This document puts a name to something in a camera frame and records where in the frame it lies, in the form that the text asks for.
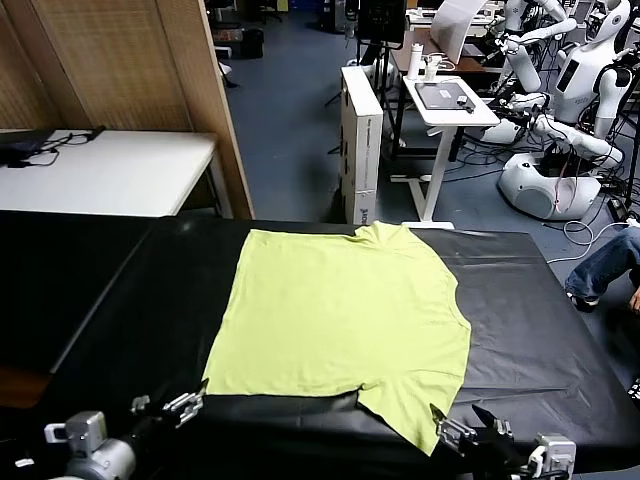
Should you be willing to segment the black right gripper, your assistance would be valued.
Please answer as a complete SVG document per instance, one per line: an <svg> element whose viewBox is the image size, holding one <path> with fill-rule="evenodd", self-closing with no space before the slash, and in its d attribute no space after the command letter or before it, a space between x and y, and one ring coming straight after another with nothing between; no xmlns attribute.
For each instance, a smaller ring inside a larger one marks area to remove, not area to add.
<svg viewBox="0 0 640 480"><path fill-rule="evenodd" d="M487 432L476 432L455 419L448 418L430 404L439 441L453 451L462 451L472 475L533 475L536 468L515 447L508 420L473 404L472 410Z"/></svg>

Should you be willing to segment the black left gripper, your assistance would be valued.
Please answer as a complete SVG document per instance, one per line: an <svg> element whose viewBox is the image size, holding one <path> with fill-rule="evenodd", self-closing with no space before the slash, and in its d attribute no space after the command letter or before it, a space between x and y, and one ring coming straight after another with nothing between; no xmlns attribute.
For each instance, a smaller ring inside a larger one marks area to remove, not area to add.
<svg viewBox="0 0 640 480"><path fill-rule="evenodd" d="M203 397L209 379L205 378L194 392L187 392L166 403L160 411L143 412L150 403L148 395L135 397L131 403L132 412L143 412L135 419L130 431L133 448L151 448L161 442L176 426L183 426L196 417L204 405Z"/></svg>

